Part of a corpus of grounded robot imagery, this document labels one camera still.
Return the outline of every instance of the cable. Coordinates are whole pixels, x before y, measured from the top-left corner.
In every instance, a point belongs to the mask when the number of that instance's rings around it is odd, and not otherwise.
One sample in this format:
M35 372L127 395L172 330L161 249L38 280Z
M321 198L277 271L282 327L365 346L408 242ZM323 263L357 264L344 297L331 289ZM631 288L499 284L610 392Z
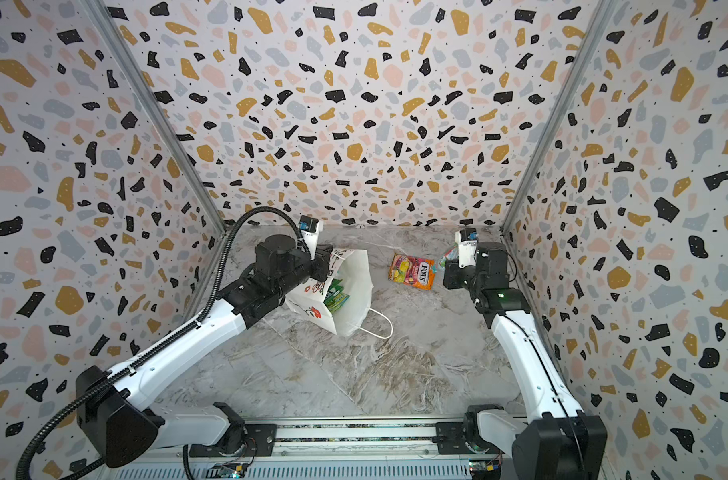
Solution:
M110 375L109 371L106 373L106 375L100 379L97 383L92 385L90 389L86 390L83 395L81 395L79 398L76 398L71 403L63 407L59 412L57 412L52 418L49 419L48 422L46 422L43 427L36 433L32 440L30 440L30 443L27 447L25 447L25 450L23 451L23 454L20 456L20 460L17 462L17 468L15 471L15 480L31 480L30 478L30 464L32 463L33 456L36 454L36 452L41 447L41 444L43 444L43 441L46 439L47 436L56 428L58 425L61 424L62 420L67 418L70 414L75 412L81 405L83 405L86 402L89 402L91 399L96 398L98 396L101 396L103 393L105 393L110 387L118 382L120 379L124 378L125 376L128 376L128 374L132 370L137 370L140 366L144 365L148 360L153 358L158 352L161 352L162 350L166 349L167 346L172 345L174 342L182 338L186 333L197 329L201 321L206 319L206 316L209 314L209 312L212 310L212 307L214 305L214 302L217 300L217 293L219 292L220 283L223 281L223 274L225 272L225 265L228 263L228 258L230 255L230 249L231 246L233 246L233 241L235 238L235 235L239 232L239 229L241 226L246 222L247 219L250 217L261 214L263 212L269 212L272 214L276 214L278 216L281 216L284 220L286 220L286 223L289 224L289 226L292 227L292 230L295 232L295 236L297 236L297 243L300 245L301 250L308 252L308 246L305 245L305 242L302 240L302 233L300 229L295 225L295 222L290 218L283 210L279 210L277 208L273 208L272 206L256 206L255 208L252 208L250 211L243 214L238 220L236 220L235 224L233 225L233 228L228 233L228 236L225 237L225 244L223 246L223 254L220 256L219 263L217 265L217 269L215 271L215 278L212 282L212 291L209 293L209 298L206 300L206 303L204 305L204 308L201 310L201 312L196 316L195 320L191 320L188 322L183 328L178 330L177 332L173 333L168 338L162 340L157 345L152 347L148 352L143 353L140 357L137 358L134 362L132 362L128 367L120 370L119 372L116 372L112 375ZM62 478L61 480L77 480L78 478L81 478L82 476L94 471L95 469L99 468L103 463L105 463L105 460L102 458L98 458L94 462L90 463L90 465L82 468L78 472L74 472L71 475L68 475L65 478Z
M183 471L185 472L185 478L188 480L196 480L193 477L193 473L190 471L190 464L188 462L188 446L183 445Z

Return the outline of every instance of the terrazzo wallpaper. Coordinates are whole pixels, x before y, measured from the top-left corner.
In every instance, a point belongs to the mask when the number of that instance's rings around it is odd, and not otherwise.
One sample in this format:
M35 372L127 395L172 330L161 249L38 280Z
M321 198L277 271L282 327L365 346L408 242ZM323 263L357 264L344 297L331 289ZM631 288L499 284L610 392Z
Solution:
M502 220L595 0L110 0L223 217Z
M511 240L621 478L728 480L728 2L619 2Z
M167 333L215 229L79 4L0 2L0 478L76 376ZM34 478L96 458L68 418Z

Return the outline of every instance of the bag handle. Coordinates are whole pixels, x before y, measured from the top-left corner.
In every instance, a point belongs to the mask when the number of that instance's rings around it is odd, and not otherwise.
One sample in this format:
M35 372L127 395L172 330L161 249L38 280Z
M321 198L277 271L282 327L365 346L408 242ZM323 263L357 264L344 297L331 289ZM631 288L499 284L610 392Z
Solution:
M393 336L393 322L391 321L391 319L389 319L387 316L383 315L382 313L378 312L377 310L375 310L373 308L370 308L369 310L371 310L372 312L377 313L379 316L381 316L382 318L386 319L388 321L388 323L391 324L391 332L388 333L388 336L379 336L377 333L370 332L369 330L363 329L363 328L361 328L359 326L357 326L356 328L359 329L359 330L361 330L361 331L367 332L369 335L376 336L378 339L387 340L387 339L391 338Z

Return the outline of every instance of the gray marble surface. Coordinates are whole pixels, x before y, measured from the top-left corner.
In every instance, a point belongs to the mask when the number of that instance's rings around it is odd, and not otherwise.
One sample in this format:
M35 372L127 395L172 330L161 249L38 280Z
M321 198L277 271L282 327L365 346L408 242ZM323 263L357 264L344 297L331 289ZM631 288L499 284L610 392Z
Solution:
M461 414L479 403L522 412L504 351L465 290L446 290L440 270L430 291L388 279L395 251L437 260L455 230L327 227L321 243L368 251L371 305L393 321L393 336L380 340L359 331L342 338L284 306L209 353L157 401L226 402L246 417ZM287 226L242 228L223 285L253 262L255 245L272 234L292 233ZM497 240L492 229L480 235ZM363 327L389 331L373 313Z

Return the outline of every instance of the orange package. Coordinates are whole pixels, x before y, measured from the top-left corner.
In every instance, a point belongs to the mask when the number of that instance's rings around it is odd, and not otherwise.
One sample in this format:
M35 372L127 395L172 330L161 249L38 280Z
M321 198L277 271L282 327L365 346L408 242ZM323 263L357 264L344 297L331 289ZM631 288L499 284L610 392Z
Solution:
M388 273L388 277L396 283L406 283L423 290L431 289L435 276L435 261L400 254L393 255Z

